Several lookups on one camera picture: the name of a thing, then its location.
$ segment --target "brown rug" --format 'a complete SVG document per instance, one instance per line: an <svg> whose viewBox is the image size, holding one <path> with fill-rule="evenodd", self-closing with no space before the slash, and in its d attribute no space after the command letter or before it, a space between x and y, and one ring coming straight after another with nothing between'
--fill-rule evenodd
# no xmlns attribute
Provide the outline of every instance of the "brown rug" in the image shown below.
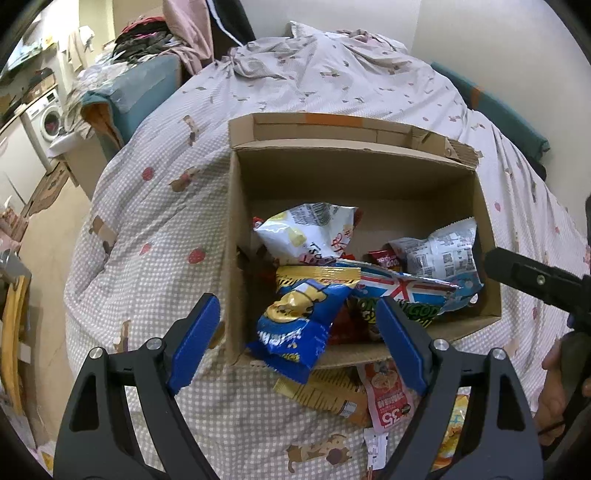
<svg viewBox="0 0 591 480"><path fill-rule="evenodd" d="M62 162L59 162L55 169L40 182L23 214L30 216L49 208L56 201L67 181L67 168Z"/></svg>

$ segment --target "countertop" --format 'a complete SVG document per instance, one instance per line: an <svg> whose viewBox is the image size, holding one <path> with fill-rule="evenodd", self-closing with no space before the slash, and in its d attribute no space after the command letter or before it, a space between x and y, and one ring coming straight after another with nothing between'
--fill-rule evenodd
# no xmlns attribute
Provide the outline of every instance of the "countertop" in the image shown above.
<svg viewBox="0 0 591 480"><path fill-rule="evenodd" d="M52 86L50 86L47 90L45 90L45 92L43 92L41 95L45 95L47 92L49 92L49 90L54 89L57 87L57 84L54 83ZM14 122L17 118L19 118L24 112L25 110L27 110L27 108L29 108L32 104L34 104L36 101L39 100L39 97L37 97L35 100L33 100L32 102L26 104L23 108L22 105L18 107L17 111L14 113L14 116L8 121L6 122L2 128L0 128L0 135L2 135L4 133L4 131L10 127L10 125L12 124L12 122Z"/></svg>

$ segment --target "washing machine door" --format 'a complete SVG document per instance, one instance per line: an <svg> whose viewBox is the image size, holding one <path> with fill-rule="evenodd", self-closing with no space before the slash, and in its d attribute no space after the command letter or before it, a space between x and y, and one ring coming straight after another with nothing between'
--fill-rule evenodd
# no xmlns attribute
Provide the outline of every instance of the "washing machine door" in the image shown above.
<svg viewBox="0 0 591 480"><path fill-rule="evenodd" d="M57 138L61 127L61 112L57 105L50 105L41 114L39 119L39 130L41 135L48 142L53 142Z"/></svg>

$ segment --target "gingham fabric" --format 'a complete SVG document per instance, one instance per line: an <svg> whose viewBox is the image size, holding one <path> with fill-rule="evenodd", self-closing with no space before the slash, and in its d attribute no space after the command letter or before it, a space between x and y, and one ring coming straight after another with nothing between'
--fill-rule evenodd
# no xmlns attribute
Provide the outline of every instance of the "gingham fabric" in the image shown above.
<svg viewBox="0 0 591 480"><path fill-rule="evenodd" d="M217 294L222 307L231 301L220 290L228 120L251 112L357 115L418 125L468 143L482 153L478 175L496 244L577 275L588 270L585 241L569 214L511 142L466 108L447 78L401 49L311 33L252 42L206 67L154 111L109 163L64 294L74 373L92 347L114 351L125 321L128 348L136 349L165 334L202 293ZM397 181L392 179L393 188ZM97 216L116 235L110 254L100 231L91 228ZM541 360L565 332L566 317L505 287L502 299L502 320L456 346L479 353L507 346L535 403L544 380ZM224 365L223 350L222 343L206 353L192 384L176 397L220 478L361 478L367 459L361 429L276 394L277 374L268 369ZM134 389L128 401L144 458L158 466ZM390 453L404 428L398 425L390 435ZM306 458L310 444L326 448L331 442L346 447L344 459Z"/></svg>

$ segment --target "bolt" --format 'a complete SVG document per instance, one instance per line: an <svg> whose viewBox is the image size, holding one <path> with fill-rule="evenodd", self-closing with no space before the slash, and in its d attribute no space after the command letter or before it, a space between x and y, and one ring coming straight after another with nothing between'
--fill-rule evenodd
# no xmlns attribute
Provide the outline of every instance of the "bolt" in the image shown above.
<svg viewBox="0 0 591 480"><path fill-rule="evenodd" d="M449 348L449 343L447 343L443 338L438 338L433 340L433 346L435 347L435 350L445 352L445 350Z"/></svg>
<svg viewBox="0 0 591 480"><path fill-rule="evenodd" d="M507 354L502 348L493 348L492 356L495 357L497 360L504 360L507 358Z"/></svg>
<svg viewBox="0 0 591 480"><path fill-rule="evenodd" d="M93 359L100 358L103 354L103 349L100 346L95 346L90 352L88 352L88 356Z"/></svg>
<svg viewBox="0 0 591 480"><path fill-rule="evenodd" d="M158 350L162 346L162 339L161 338L151 338L146 342L146 347L148 350Z"/></svg>

